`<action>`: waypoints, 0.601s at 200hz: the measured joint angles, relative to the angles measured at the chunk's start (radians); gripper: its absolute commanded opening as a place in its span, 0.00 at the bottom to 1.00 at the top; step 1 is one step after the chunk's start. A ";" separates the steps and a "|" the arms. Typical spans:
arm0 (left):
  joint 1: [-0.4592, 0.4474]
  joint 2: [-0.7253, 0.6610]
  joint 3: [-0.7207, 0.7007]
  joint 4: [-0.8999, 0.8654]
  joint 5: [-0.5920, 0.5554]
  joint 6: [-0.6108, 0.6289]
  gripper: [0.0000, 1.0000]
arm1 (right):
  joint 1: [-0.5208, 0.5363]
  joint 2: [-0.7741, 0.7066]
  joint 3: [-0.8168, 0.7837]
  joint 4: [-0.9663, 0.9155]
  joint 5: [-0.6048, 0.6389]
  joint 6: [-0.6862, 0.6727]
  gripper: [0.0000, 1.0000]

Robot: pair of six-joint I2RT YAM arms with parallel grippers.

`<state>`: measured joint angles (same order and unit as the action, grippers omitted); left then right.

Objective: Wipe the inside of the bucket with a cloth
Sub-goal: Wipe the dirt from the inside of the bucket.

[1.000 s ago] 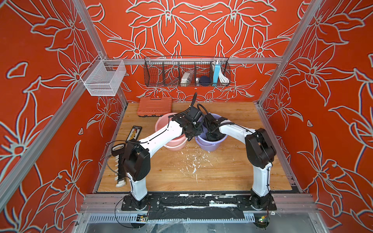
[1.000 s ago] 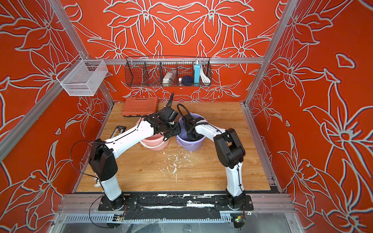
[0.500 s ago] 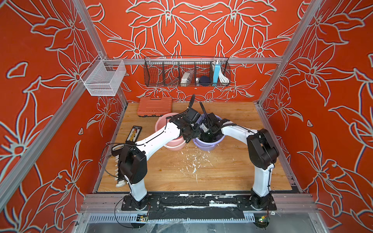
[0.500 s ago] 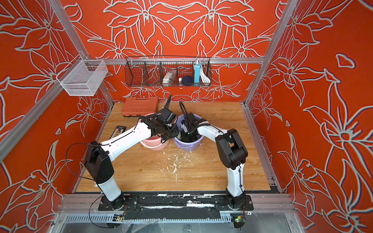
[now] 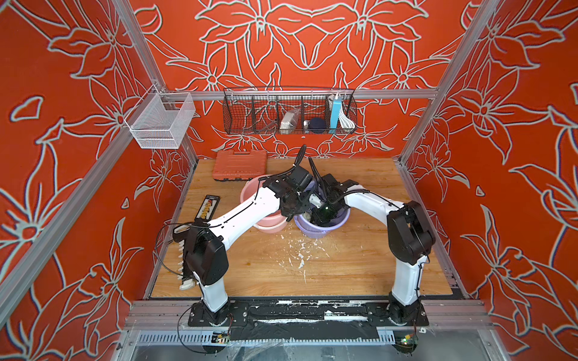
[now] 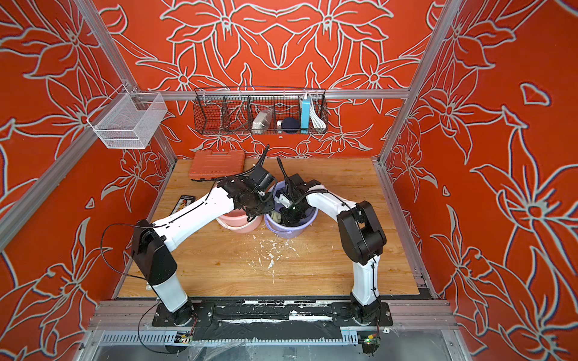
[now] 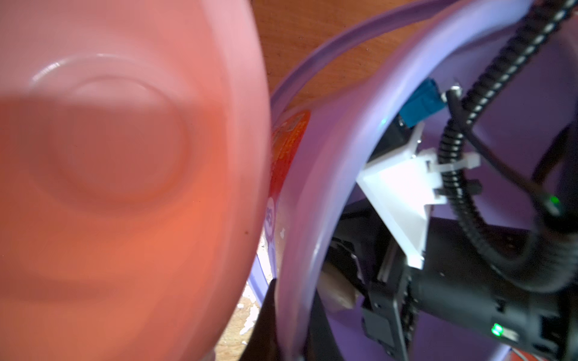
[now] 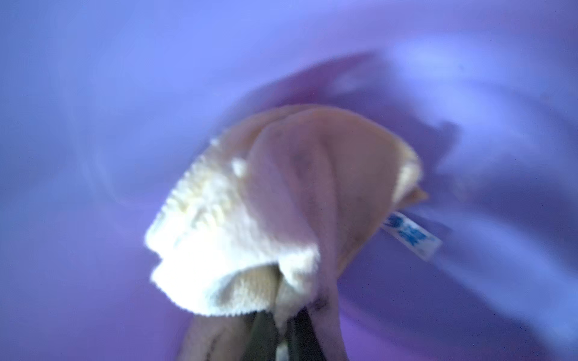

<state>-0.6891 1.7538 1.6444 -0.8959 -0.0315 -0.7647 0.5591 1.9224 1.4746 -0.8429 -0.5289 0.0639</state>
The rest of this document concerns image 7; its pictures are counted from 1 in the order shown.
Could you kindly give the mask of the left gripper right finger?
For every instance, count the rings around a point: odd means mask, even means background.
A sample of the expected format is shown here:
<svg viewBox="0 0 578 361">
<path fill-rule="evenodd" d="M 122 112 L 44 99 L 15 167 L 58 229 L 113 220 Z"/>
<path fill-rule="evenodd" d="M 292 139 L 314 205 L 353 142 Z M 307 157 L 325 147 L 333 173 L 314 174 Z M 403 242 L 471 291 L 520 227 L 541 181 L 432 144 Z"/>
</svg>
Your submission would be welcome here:
<svg viewBox="0 0 578 361">
<path fill-rule="evenodd" d="M 305 360 L 344 361 L 318 292 L 315 292 L 312 303 Z"/>
</svg>

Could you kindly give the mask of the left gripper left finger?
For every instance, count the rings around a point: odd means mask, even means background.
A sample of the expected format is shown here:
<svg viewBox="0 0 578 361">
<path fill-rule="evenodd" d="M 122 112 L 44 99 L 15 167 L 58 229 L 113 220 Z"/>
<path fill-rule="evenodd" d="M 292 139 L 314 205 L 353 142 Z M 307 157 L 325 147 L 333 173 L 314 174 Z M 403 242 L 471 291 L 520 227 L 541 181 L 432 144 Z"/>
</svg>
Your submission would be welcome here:
<svg viewBox="0 0 578 361">
<path fill-rule="evenodd" d="M 251 338 L 240 361 L 274 361 L 279 360 L 279 347 L 276 335 L 275 286 L 277 279 L 269 285 L 260 309 Z"/>
</svg>

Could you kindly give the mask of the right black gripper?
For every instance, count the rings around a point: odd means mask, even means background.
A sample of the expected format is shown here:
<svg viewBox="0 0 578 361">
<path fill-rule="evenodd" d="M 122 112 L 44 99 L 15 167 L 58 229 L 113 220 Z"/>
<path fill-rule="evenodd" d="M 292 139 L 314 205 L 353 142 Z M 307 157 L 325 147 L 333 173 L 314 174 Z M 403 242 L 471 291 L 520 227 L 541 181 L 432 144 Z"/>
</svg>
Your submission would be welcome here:
<svg viewBox="0 0 578 361">
<path fill-rule="evenodd" d="M 344 208 L 325 260 L 364 298 L 365 335 L 393 359 L 408 360 L 418 314 L 409 291 L 410 267 L 368 200 Z"/>
</svg>

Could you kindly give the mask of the purple plastic bucket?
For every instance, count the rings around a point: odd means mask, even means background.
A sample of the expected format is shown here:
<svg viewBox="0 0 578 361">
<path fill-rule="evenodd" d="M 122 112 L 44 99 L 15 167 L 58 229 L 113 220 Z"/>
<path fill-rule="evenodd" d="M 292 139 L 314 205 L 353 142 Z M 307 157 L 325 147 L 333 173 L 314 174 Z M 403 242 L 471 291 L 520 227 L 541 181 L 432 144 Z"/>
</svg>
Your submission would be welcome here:
<svg viewBox="0 0 578 361">
<path fill-rule="evenodd" d="M 463 75 L 433 73 L 390 123 L 386 93 L 373 81 L 444 11 L 462 1 L 419 1 L 396 8 L 326 42 L 272 95 L 272 176 L 263 234 L 275 286 L 279 360 L 305 360 L 312 303 L 344 208 L 366 199 L 406 255 L 422 269 L 435 219 L 448 210 L 436 191 L 440 134 L 449 122 L 449 92 L 467 94 Z M 577 6 L 559 32 L 577 58 Z M 263 303 L 269 287 L 260 266 L 249 282 Z M 344 360 L 395 360 L 365 335 L 359 296 L 352 310 L 325 308 Z M 483 359 L 534 356 L 498 343 Z"/>
</svg>

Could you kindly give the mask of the pink plastic bucket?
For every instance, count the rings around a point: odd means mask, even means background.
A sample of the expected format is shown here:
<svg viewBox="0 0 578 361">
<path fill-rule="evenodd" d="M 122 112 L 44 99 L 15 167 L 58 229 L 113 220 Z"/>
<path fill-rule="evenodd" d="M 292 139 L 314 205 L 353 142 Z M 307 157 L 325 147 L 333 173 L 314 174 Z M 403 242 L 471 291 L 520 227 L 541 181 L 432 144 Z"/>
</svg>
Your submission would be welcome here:
<svg viewBox="0 0 578 361">
<path fill-rule="evenodd" d="M 270 126 L 247 1 L 3 1 L 1 358 L 213 359 Z"/>
</svg>

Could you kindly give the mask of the yellow cloth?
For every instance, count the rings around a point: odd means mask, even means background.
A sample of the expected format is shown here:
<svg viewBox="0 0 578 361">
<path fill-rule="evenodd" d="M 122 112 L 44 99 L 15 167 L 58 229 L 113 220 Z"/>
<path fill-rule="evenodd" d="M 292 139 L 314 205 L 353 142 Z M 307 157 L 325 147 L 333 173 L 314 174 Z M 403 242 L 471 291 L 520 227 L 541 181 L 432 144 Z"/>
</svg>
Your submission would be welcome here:
<svg viewBox="0 0 578 361">
<path fill-rule="evenodd" d="M 317 291 L 325 308 L 331 312 L 352 310 L 358 298 L 354 285 L 328 262 L 322 266 Z"/>
</svg>

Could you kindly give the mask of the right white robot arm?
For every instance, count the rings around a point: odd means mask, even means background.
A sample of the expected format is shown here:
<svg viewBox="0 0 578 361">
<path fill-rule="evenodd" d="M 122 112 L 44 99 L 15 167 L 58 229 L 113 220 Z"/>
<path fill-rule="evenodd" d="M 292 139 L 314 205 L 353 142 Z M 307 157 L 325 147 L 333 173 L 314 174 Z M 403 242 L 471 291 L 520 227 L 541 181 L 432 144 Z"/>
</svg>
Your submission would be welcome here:
<svg viewBox="0 0 578 361">
<path fill-rule="evenodd" d="M 483 359 L 498 343 L 577 358 L 577 58 L 558 33 L 575 1 L 462 1 L 373 81 L 386 123 L 433 73 L 449 92 L 422 269 L 401 296 L 426 314 L 419 360 Z"/>
</svg>

